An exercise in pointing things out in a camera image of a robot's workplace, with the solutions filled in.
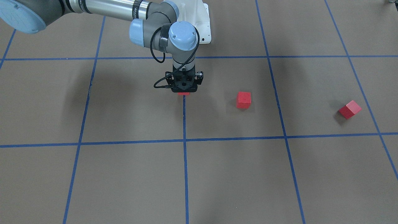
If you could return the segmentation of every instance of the end effector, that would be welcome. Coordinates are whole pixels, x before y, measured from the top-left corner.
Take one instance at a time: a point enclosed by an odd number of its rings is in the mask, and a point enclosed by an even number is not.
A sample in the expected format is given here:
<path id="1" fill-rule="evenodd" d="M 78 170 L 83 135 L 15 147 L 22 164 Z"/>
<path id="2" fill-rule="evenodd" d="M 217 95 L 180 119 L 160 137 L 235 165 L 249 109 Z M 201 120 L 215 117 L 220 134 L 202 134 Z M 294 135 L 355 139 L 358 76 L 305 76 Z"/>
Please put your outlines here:
<path id="1" fill-rule="evenodd" d="M 99 14 L 132 21 L 130 40 L 142 47 L 171 53 L 173 71 L 155 83 L 155 88 L 195 92 L 203 72 L 195 72 L 199 33 L 188 22 L 177 22 L 179 9 L 166 0 L 0 0 L 0 17 L 18 31 L 34 34 L 68 13 Z M 166 80 L 168 85 L 157 86 Z"/>

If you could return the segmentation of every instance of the blue grid line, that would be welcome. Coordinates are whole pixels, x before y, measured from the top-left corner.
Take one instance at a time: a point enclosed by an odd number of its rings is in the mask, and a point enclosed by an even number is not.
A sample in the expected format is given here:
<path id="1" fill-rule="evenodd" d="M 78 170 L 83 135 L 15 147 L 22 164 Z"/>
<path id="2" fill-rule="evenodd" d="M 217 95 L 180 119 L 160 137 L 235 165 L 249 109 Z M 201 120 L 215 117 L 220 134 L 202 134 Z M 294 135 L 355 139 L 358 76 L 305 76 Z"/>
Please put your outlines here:
<path id="1" fill-rule="evenodd" d="M 269 137 L 239 137 L 239 138 L 191 138 L 187 141 L 237 141 L 237 140 L 265 140 L 265 139 L 284 139 L 283 136 Z"/>
<path id="2" fill-rule="evenodd" d="M 98 142 L 82 142 L 81 145 L 122 145 L 122 144 L 148 144 L 148 143 L 170 143 L 184 142 L 184 139 L 169 140 L 138 140 L 138 141 L 98 141 Z"/>
<path id="3" fill-rule="evenodd" d="M 380 134 L 383 136 L 395 136 L 398 135 L 398 132 L 382 132 Z"/>
<path id="4" fill-rule="evenodd" d="M 273 85 L 273 88 L 274 88 L 274 91 L 275 91 L 275 99 L 276 99 L 276 102 L 277 102 L 277 105 L 278 105 L 279 118 L 280 118 L 280 120 L 281 120 L 281 125 L 282 125 L 282 130 L 283 130 L 283 137 L 284 137 L 284 139 L 285 139 L 287 155 L 288 155 L 288 157 L 289 157 L 290 169 L 291 169 L 291 172 L 292 172 L 293 182 L 294 182 L 295 189 L 296 189 L 296 196 L 297 196 L 297 202 L 298 202 L 299 209 L 300 209 L 301 220 L 302 220 L 302 223 L 303 223 L 303 224 L 306 224 L 306 222 L 305 222 L 305 217 L 304 217 L 304 211 L 303 211 L 302 203 L 301 203 L 300 192 L 299 192 L 299 189 L 298 189 L 299 187 L 298 187 L 298 185 L 297 185 L 295 169 L 294 169 L 294 166 L 293 166 L 293 160 L 292 160 L 292 156 L 291 156 L 291 153 L 290 153 L 289 142 L 288 142 L 287 135 L 286 135 L 285 124 L 284 124 L 284 122 L 283 122 L 283 116 L 282 116 L 281 105 L 280 105 L 280 103 L 279 103 L 278 92 L 277 92 L 277 88 L 276 88 L 276 84 L 275 84 L 274 75 L 273 75 L 273 72 L 272 72 L 272 66 L 271 66 L 271 60 L 270 60 L 269 52 L 268 52 L 267 40 L 265 39 L 265 33 L 264 33 L 263 23 L 262 23 L 262 21 L 261 21 L 260 9 L 259 9 L 259 7 L 258 7 L 258 1 L 257 1 L 257 0 L 255 0 L 255 1 L 256 1 L 256 8 L 257 8 L 258 20 L 259 20 L 259 22 L 260 22 L 261 33 L 262 33 L 262 35 L 263 35 L 263 41 L 264 41 L 265 52 L 266 52 L 266 54 L 267 54 L 267 61 L 268 61 L 268 66 L 269 66 L 269 72 L 270 72 L 270 74 L 271 74 L 272 85 Z"/>
<path id="5" fill-rule="evenodd" d="M 335 138 L 335 137 L 354 137 L 354 136 L 378 136 L 378 133 L 287 136 L 287 138 Z"/>
<path id="6" fill-rule="evenodd" d="M 70 61 L 70 60 L 95 60 L 94 57 L 54 57 L 54 58 L 6 58 L 5 61 Z"/>
<path id="7" fill-rule="evenodd" d="M 185 179 L 185 224 L 189 224 L 189 200 L 188 200 L 188 161 L 187 161 L 187 120 L 185 109 L 185 95 L 183 97 L 183 137 L 184 137 L 184 179 Z"/>
<path id="8" fill-rule="evenodd" d="M 339 138 L 355 136 L 378 136 L 378 133 L 353 133 L 353 134 L 325 134 L 325 135 L 302 135 L 286 136 L 286 138 Z M 383 136 L 396 136 L 398 132 L 382 132 Z M 69 142 L 69 143 L 43 143 L 43 144 L 15 144 L 0 145 L 0 148 L 24 148 L 24 147 L 51 147 L 51 146 L 77 146 L 77 145 L 120 145 L 120 144 L 150 144 L 150 143 L 171 143 L 171 142 L 195 142 L 195 141 L 239 141 L 239 140 L 270 140 L 284 139 L 284 136 L 263 136 L 263 137 L 238 137 L 238 138 L 187 138 L 187 139 L 166 139 L 166 140 L 135 140 L 135 141 L 95 141 L 95 142 Z"/>
<path id="9" fill-rule="evenodd" d="M 275 55 L 275 56 L 197 56 L 197 59 L 245 59 L 245 58 L 347 58 L 346 55 Z M 358 58 L 398 57 L 398 55 L 350 55 Z M 68 60 L 138 60 L 152 57 L 60 57 L 60 58 L 4 58 L 2 61 L 68 61 Z"/>
<path id="10" fill-rule="evenodd" d="M 328 4 L 327 0 L 324 0 L 324 1 L 325 1 L 325 4 L 326 4 L 326 7 L 328 8 L 330 17 L 332 18 L 334 27 L 336 28 L 337 34 L 339 35 L 340 41 L 341 41 L 341 43 L 342 43 L 342 45 L 343 45 L 344 51 L 345 51 L 345 53 L 346 53 L 346 55 L 347 55 L 347 58 L 348 58 L 348 61 L 349 61 L 350 65 L 351 65 L 352 71 L 354 72 L 354 75 L 355 75 L 355 78 L 356 78 L 356 80 L 357 80 L 359 89 L 361 90 L 362 96 L 363 96 L 363 98 L 364 98 L 364 100 L 365 100 L 365 102 L 366 102 L 366 106 L 368 107 L 368 110 L 369 110 L 369 112 L 370 112 L 370 114 L 371 114 L 373 123 L 375 124 L 375 127 L 376 127 L 377 133 L 378 133 L 378 135 L 379 135 L 379 137 L 380 137 L 381 143 L 383 144 L 384 150 L 386 151 L 388 160 L 390 161 L 390 164 L 391 164 L 391 167 L 392 167 L 392 169 L 393 169 L 393 171 L 394 171 L 395 177 L 396 177 L 396 179 L 398 180 L 398 173 L 397 173 L 397 170 L 396 170 L 396 168 L 395 168 L 394 162 L 393 162 L 392 159 L 391 159 L 390 152 L 388 151 L 388 148 L 387 148 L 387 146 L 386 146 L 386 144 L 385 144 L 385 142 L 384 142 L 383 136 L 381 135 L 380 129 L 379 129 L 378 125 L 377 125 L 375 116 L 373 115 L 371 106 L 370 106 L 370 104 L 369 104 L 369 102 L 368 102 L 368 100 L 367 100 L 367 97 L 366 97 L 365 92 L 364 92 L 364 90 L 363 90 L 363 88 L 362 88 L 361 82 L 359 81 L 357 72 L 356 72 L 356 70 L 355 70 L 355 68 L 354 68 L 354 64 L 352 63 L 352 60 L 351 60 L 351 56 L 348 54 L 348 50 L 347 50 L 347 48 L 345 47 L 345 43 L 344 43 L 343 38 L 342 38 L 342 36 L 341 36 L 341 34 L 340 34 L 339 28 L 337 27 L 336 21 L 334 20 L 334 17 L 333 17 L 332 11 L 330 10 L 329 4 Z"/>
<path id="11" fill-rule="evenodd" d="M 398 55 L 349 55 L 349 57 L 398 57 Z"/>
<path id="12" fill-rule="evenodd" d="M 62 224 L 66 224 L 66 220 L 67 220 L 67 218 L 68 218 L 68 211 L 69 211 L 70 198 L 71 198 L 71 196 L 72 196 L 73 183 L 74 183 L 74 178 L 75 178 L 75 175 L 76 175 L 77 162 L 78 162 L 78 160 L 79 160 L 80 147 L 81 147 L 81 145 L 82 145 L 81 143 L 82 143 L 82 138 L 83 138 L 84 125 L 85 125 L 85 122 L 86 122 L 86 116 L 87 116 L 87 110 L 88 110 L 88 103 L 89 103 L 89 101 L 90 101 L 90 90 L 91 90 L 91 87 L 92 87 L 92 85 L 93 85 L 94 74 L 95 74 L 96 66 L 97 66 L 97 58 L 98 58 L 98 54 L 99 54 L 99 52 L 100 52 L 102 33 L 103 33 L 104 25 L 105 25 L 105 18 L 106 18 L 106 17 L 104 16 L 103 19 L 102 19 L 102 26 L 101 26 L 101 31 L 100 31 L 100 34 L 99 34 L 100 36 L 99 36 L 99 38 L 98 38 L 98 45 L 97 45 L 97 51 L 96 51 L 96 59 L 95 59 L 95 61 L 94 61 L 94 65 L 93 65 L 93 71 L 92 71 L 92 73 L 91 73 L 90 85 L 89 85 L 89 88 L 88 88 L 88 94 L 87 94 L 87 100 L 86 100 L 86 107 L 85 107 L 85 109 L 84 109 L 83 120 L 82 120 L 82 127 L 81 127 L 81 130 L 80 130 L 80 136 L 79 136 L 79 143 L 78 143 L 78 146 L 77 146 L 75 161 L 74 161 L 74 164 L 73 164 L 73 171 L 72 171 L 72 176 L 71 176 L 71 179 L 70 179 L 68 198 L 67 198 L 67 200 L 66 200 L 65 213 L 64 213 L 64 219 L 63 219 Z"/>
<path id="13" fill-rule="evenodd" d="M 14 39 L 14 36 L 15 36 L 15 32 L 16 32 L 16 31 L 17 31 L 17 30 L 14 29 L 14 31 L 13 31 L 12 34 L 11 34 L 10 40 L 8 41 L 8 45 L 7 45 L 6 51 L 4 52 L 4 55 L 3 55 L 3 57 L 2 57 L 2 59 L 1 59 L 1 61 L 0 61 L 0 69 L 1 69 L 1 67 L 3 66 L 3 63 L 4 63 L 5 59 L 6 59 L 8 50 L 10 49 L 11 42 L 12 42 L 12 40 Z"/>
<path id="14" fill-rule="evenodd" d="M 0 145 L 0 148 L 24 148 L 24 147 L 50 147 L 50 146 L 77 146 L 78 143 L 46 143 L 46 144 L 19 144 Z"/>
<path id="15" fill-rule="evenodd" d="M 282 55 L 269 56 L 269 58 L 324 58 L 324 57 L 347 57 L 345 55 Z"/>

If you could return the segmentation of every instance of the wooden block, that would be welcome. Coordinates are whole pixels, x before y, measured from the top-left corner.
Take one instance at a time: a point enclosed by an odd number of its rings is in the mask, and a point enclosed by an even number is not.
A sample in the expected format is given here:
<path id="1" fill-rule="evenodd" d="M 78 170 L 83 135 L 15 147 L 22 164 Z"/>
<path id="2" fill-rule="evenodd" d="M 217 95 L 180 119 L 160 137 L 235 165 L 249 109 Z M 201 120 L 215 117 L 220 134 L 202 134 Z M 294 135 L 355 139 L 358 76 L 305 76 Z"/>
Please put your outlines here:
<path id="1" fill-rule="evenodd" d="M 346 118 L 349 119 L 352 116 L 356 115 L 362 108 L 355 102 L 351 101 L 347 105 L 343 106 L 339 112 Z"/>
<path id="2" fill-rule="evenodd" d="M 238 92 L 236 97 L 236 107 L 247 109 L 252 104 L 252 96 L 250 92 Z"/>

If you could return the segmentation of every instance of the black cable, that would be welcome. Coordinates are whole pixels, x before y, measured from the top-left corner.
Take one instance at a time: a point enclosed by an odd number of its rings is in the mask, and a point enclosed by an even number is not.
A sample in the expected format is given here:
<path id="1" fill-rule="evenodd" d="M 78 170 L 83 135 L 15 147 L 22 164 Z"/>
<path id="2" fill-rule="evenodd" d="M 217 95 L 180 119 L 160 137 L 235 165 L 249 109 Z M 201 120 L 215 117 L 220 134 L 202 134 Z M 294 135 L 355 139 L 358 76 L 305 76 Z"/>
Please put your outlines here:
<path id="1" fill-rule="evenodd" d="M 196 50 L 198 50 L 199 42 L 200 42 L 199 32 L 198 32 L 198 30 L 197 30 L 196 28 L 195 28 L 195 31 L 196 31 L 196 34 L 197 34 L 197 36 L 198 36 L 198 42 L 196 43 L 195 50 L 192 52 L 191 56 L 190 56 L 184 63 L 182 63 L 182 65 L 181 65 L 180 67 L 178 67 L 178 69 L 174 70 L 172 73 L 170 73 L 170 74 L 166 75 L 165 77 L 159 79 L 155 84 L 153 84 L 153 87 L 154 87 L 154 88 L 172 88 L 171 85 L 167 85 L 167 86 L 156 86 L 156 85 L 157 85 L 158 83 L 160 83 L 161 81 L 167 79 L 168 77 L 174 75 L 174 73 L 176 73 L 176 71 L 182 69 L 182 67 L 184 67 L 186 64 L 188 64 L 189 61 L 193 58 L 193 56 L 194 56 L 195 53 L 196 53 Z"/>
<path id="2" fill-rule="evenodd" d="M 59 4 L 61 4 L 61 9 L 62 9 L 62 15 L 65 15 L 65 5 L 62 0 L 59 0 Z"/>
<path id="3" fill-rule="evenodd" d="M 157 33 L 159 32 L 159 30 L 161 30 L 161 29 L 162 29 L 162 27 L 159 27 L 159 28 L 153 33 L 153 35 L 152 35 L 152 37 L 151 37 L 151 39 L 150 39 L 150 43 L 149 43 L 150 53 L 152 54 L 152 57 L 153 57 L 157 62 L 159 62 L 159 63 L 163 63 L 163 62 L 164 62 L 164 60 L 166 59 L 166 54 L 163 53 L 163 60 L 159 61 L 159 60 L 155 57 L 155 54 L 153 53 L 152 42 L 153 42 L 153 39 L 155 38 L 156 34 L 157 34 Z"/>

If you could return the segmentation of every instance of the light blue joint cap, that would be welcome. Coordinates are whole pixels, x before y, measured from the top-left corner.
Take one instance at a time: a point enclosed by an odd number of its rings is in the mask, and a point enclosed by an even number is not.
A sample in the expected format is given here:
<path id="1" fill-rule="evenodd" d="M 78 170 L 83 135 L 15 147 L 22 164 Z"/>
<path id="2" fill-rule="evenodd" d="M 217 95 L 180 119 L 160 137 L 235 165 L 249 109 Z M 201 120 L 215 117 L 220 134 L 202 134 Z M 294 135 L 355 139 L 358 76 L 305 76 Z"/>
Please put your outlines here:
<path id="1" fill-rule="evenodd" d="M 46 28 L 46 23 L 30 8 L 14 0 L 0 0 L 0 17 L 14 29 L 34 34 Z"/>
<path id="2" fill-rule="evenodd" d="M 173 23 L 169 30 L 169 39 L 176 48 L 183 51 L 193 50 L 198 41 L 195 27 L 187 21 Z"/>
<path id="3" fill-rule="evenodd" d="M 163 1 L 163 2 L 168 3 L 169 5 L 171 5 L 171 6 L 174 8 L 174 11 L 176 12 L 176 16 L 177 16 L 177 19 L 178 19 L 178 17 L 179 17 L 179 9 L 178 9 L 178 6 L 177 6 L 174 2 L 172 2 L 172 1 L 170 1 L 170 0 L 165 0 L 165 1 Z"/>
<path id="4" fill-rule="evenodd" d="M 142 19 L 133 19 L 130 24 L 129 37 L 131 42 L 144 46 L 144 26 Z"/>

